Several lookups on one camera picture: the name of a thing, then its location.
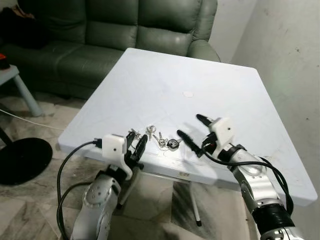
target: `sofa backrest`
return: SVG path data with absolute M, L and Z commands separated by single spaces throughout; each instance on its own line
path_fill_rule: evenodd
M 54 39 L 180 56 L 209 39 L 217 11 L 217 0 L 26 1 Z

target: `black round base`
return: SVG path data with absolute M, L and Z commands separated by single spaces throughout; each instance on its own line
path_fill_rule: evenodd
M 40 138 L 14 141 L 0 150 L 0 184 L 17 185 L 39 175 L 52 158 L 50 144 Z

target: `small table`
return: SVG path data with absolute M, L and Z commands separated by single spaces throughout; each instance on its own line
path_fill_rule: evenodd
M 24 98 L 28 108 L 30 109 L 31 114 L 34 117 L 40 116 L 43 112 L 37 102 L 35 101 L 32 94 L 29 92 L 27 86 L 22 81 L 21 77 L 19 76 L 19 70 L 16 66 L 10 65 L 10 68 L 0 70 L 0 86 L 10 79 L 13 79 L 15 85 L 19 89 L 20 94 Z
M 267 157 L 287 180 L 295 204 L 317 199 L 314 186 L 254 68 L 128 48 L 90 99 L 60 135 L 61 150 L 71 152 L 106 134 L 126 136 L 133 128 L 144 133 L 154 125 L 165 138 L 178 129 L 200 146 L 209 131 L 196 119 L 230 117 L 234 144 Z M 101 150 L 88 146 L 79 154 L 104 161 Z M 161 151 L 152 138 L 141 158 L 144 172 L 175 179 L 239 189 L 225 167 L 198 159 L 182 142 L 177 151 Z M 285 196 L 268 171 L 279 196 Z

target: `marble floor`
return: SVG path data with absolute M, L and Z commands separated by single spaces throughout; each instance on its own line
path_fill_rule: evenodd
M 18 96 L 0 96 L 0 109 L 64 129 L 85 103 L 81 99 L 63 99 L 45 93 L 36 93 L 35 98 L 44 111 L 43 116 L 32 117 Z M 1 112 L 0 126 L 13 140 L 38 137 L 48 141 L 53 149 L 50 164 L 39 176 L 16 186 L 0 185 L 0 240 L 60 239 L 56 223 L 56 177 L 66 156 L 57 145 L 62 131 L 30 124 Z M 104 168 L 102 162 L 75 155 L 64 168 L 62 191 L 74 183 L 92 181 Z M 108 239 L 257 239 L 253 220 L 248 216 L 239 192 L 199 183 L 192 187 L 202 227 L 196 226 L 187 184 L 142 174 L 123 208 L 113 214 Z M 81 208 L 83 190 L 83 187 L 74 189 L 64 202 L 67 233 L 72 231 Z

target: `table leg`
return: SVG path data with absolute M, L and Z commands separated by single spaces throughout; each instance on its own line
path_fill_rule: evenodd
M 12 144 L 11 139 L 8 137 L 8 135 L 5 133 L 5 131 L 2 130 L 1 127 L 0 127 L 0 139 L 1 139 L 6 145 Z
M 128 199 L 130 193 L 132 192 L 134 187 L 137 185 L 137 182 L 138 182 L 139 178 L 140 178 L 140 169 L 137 168 L 136 174 L 134 176 L 134 179 L 132 180 L 131 185 L 129 186 L 128 190 L 125 192 L 124 196 L 121 198 L 121 200 L 119 201 L 119 203 L 116 206 L 117 209 L 121 209 L 122 206 L 125 204 L 125 202 Z
M 192 182 L 189 183 L 189 192 L 190 192 L 190 197 L 191 197 L 191 201 L 192 201 L 192 207 L 193 207 L 193 212 L 194 212 L 194 216 L 195 216 L 196 225 L 198 227 L 201 227 L 202 223 L 201 223 L 201 220 L 200 220 L 200 215 L 199 215 L 199 211 L 198 211 L 196 197 L 195 197 L 194 192 L 192 190 Z
M 30 109 L 31 114 L 34 117 L 40 116 L 43 112 L 39 105 L 37 104 L 36 100 L 32 96 L 32 94 L 29 92 L 27 86 L 22 81 L 21 77 L 19 75 L 15 76 L 13 78 L 17 88 L 19 89 L 20 94 L 24 98 L 28 108 Z

